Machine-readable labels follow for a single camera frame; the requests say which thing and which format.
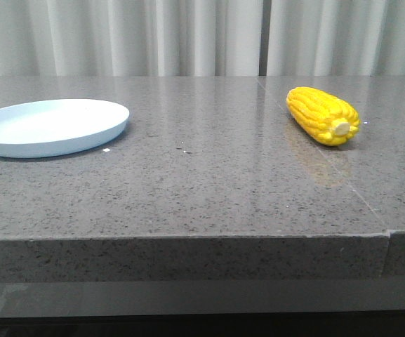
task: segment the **speckled stone surface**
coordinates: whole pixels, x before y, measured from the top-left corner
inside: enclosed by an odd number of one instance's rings
[[[285,110],[313,81],[368,122],[337,150]],[[387,230],[405,229],[405,99],[389,104],[378,81],[0,77],[0,107],[95,98],[131,111],[95,149],[0,158],[0,282],[381,275]]]

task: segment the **plate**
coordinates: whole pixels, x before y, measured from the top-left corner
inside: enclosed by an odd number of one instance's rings
[[[40,158],[91,149],[117,137],[129,111],[105,100],[43,100],[0,109],[0,156]]]

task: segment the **yellow corn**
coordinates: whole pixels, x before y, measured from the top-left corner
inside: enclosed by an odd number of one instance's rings
[[[321,144],[343,144],[359,131],[359,115],[353,106],[322,90],[294,88],[286,96],[286,105],[299,125]]]

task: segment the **gray granite countertop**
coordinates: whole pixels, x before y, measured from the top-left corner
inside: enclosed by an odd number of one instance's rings
[[[360,133],[312,141],[295,86],[352,103]],[[85,152],[0,158],[0,282],[405,275],[405,77],[0,77],[0,107],[57,98],[129,123]]]

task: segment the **white curtain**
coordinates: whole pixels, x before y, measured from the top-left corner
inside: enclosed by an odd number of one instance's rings
[[[405,74],[405,0],[0,0],[16,74]]]

